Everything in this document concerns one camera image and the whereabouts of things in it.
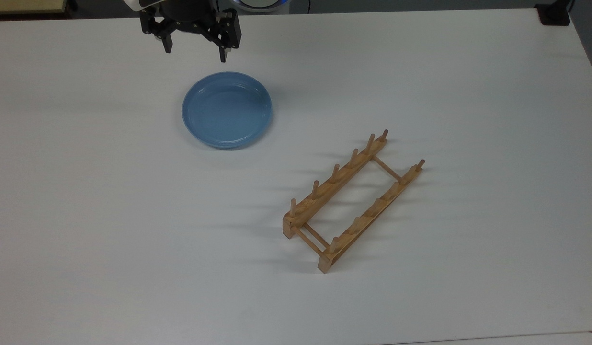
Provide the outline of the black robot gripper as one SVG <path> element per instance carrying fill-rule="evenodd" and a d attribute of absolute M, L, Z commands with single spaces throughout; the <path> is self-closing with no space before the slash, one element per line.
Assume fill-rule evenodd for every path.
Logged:
<path fill-rule="evenodd" d="M 156 21 L 156 11 L 156 7 L 140 10 L 141 30 L 161 41 L 166 53 L 171 53 L 175 29 L 196 33 L 208 29 L 222 63 L 226 63 L 230 50 L 240 46 L 242 32 L 237 12 L 217 12 L 210 0 L 164 0 L 159 3 L 164 18 L 161 22 Z"/>

